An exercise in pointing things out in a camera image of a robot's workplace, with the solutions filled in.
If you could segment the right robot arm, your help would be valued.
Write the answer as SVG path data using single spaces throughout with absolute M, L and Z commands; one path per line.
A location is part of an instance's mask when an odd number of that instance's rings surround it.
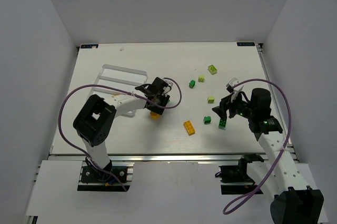
M 319 189 L 312 189 L 288 151 L 288 139 L 271 114 L 270 91 L 255 88 L 249 100 L 242 91 L 232 87 L 229 91 L 230 95 L 222 98 L 213 112 L 222 120 L 236 115 L 246 118 L 250 131 L 271 163 L 268 168 L 257 154 L 239 160 L 238 172 L 257 183 L 252 192 L 239 199 L 247 202 L 256 192 L 262 191 L 271 198 L 270 213 L 274 223 L 318 223 L 323 194 Z

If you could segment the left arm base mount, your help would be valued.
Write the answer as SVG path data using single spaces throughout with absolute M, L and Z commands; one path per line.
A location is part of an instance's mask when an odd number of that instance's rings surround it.
M 77 191 L 89 192 L 127 192 L 130 188 L 133 167 L 121 164 L 109 164 L 106 167 L 110 173 L 96 169 L 91 160 L 83 162 Z

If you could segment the orange rounded lego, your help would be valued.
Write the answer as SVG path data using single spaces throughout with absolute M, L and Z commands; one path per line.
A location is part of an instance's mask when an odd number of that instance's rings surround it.
M 151 112 L 150 115 L 151 115 L 151 118 L 152 118 L 152 119 L 158 119 L 158 118 L 160 117 L 159 114 L 154 113 L 154 112 Z

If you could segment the lime hollow lego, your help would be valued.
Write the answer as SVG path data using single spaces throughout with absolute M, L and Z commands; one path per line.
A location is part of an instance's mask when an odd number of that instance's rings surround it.
M 214 65 L 209 65 L 207 69 L 212 75 L 217 73 L 217 68 Z

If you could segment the pale lime small lego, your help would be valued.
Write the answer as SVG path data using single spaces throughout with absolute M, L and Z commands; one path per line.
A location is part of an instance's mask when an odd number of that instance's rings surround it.
M 204 75 L 199 75 L 198 76 L 198 81 L 199 82 L 204 82 L 205 81 L 205 76 Z

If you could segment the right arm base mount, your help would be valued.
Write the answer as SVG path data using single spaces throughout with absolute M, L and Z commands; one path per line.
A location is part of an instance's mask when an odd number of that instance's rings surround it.
M 236 165 L 222 165 L 214 175 L 220 179 L 222 195 L 242 195 L 252 192 L 257 184 L 247 175 L 247 165 L 253 162 L 264 162 L 258 154 L 246 154 L 240 157 Z

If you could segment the pale lime square lego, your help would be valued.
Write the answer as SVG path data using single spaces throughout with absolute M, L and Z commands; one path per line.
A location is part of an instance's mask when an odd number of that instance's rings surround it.
M 215 97 L 214 96 L 208 96 L 207 97 L 207 102 L 208 103 L 214 103 L 214 101 L 215 101 Z

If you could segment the dark green small lego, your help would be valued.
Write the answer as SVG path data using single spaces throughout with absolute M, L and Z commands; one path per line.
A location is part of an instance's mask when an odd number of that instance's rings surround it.
M 189 88 L 193 89 L 195 87 L 195 80 L 189 82 Z

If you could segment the dark green square lego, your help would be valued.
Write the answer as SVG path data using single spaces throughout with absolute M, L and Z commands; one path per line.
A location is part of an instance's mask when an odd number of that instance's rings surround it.
M 203 123 L 204 123 L 204 124 L 210 124 L 211 121 L 212 121 L 212 119 L 211 119 L 210 116 L 205 116 L 205 117 L 203 118 Z

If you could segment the orange long lego brick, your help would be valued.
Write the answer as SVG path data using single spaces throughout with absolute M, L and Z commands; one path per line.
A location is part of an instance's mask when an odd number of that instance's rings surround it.
M 187 120 L 183 123 L 188 135 L 193 135 L 195 134 L 195 128 L 193 126 L 193 124 L 191 123 L 190 120 Z

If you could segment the dark green hollow lego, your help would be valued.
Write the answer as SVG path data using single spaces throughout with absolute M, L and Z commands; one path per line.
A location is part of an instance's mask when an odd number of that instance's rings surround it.
M 219 125 L 218 125 L 218 128 L 221 129 L 221 130 L 225 130 L 226 129 L 226 122 L 227 120 L 223 120 L 223 119 L 220 119 L 219 120 Z

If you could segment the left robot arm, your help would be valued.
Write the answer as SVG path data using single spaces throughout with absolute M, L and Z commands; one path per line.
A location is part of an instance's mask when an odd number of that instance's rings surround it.
M 151 84 L 142 84 L 134 91 L 115 91 L 115 96 L 105 99 L 97 94 L 88 97 L 73 122 L 73 127 L 86 146 L 86 152 L 97 172 L 111 170 L 105 140 L 117 117 L 140 109 L 148 109 L 161 115 L 169 102 L 168 92 L 172 83 L 156 77 Z

